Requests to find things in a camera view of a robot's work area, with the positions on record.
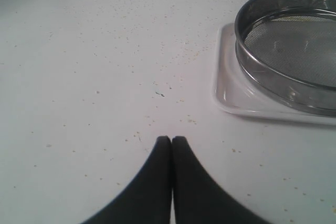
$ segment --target metal sieve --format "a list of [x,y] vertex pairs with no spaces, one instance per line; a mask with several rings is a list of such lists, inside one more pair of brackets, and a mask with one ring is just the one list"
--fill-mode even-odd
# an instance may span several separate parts
[[235,33],[238,62],[261,91],[336,116],[336,0],[250,0]]

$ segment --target table surface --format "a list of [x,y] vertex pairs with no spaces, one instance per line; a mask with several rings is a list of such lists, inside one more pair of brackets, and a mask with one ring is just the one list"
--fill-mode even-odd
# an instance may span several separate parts
[[336,223],[335,128],[212,99],[218,29],[247,0],[0,0],[0,222],[79,223],[184,135],[273,223]]

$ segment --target white tray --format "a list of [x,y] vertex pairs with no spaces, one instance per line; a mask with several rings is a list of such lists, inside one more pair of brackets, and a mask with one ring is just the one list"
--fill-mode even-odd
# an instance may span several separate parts
[[336,118],[308,114],[280,104],[256,89],[246,79],[236,58],[234,24],[219,30],[218,72],[214,96],[224,111],[255,118],[336,125]]

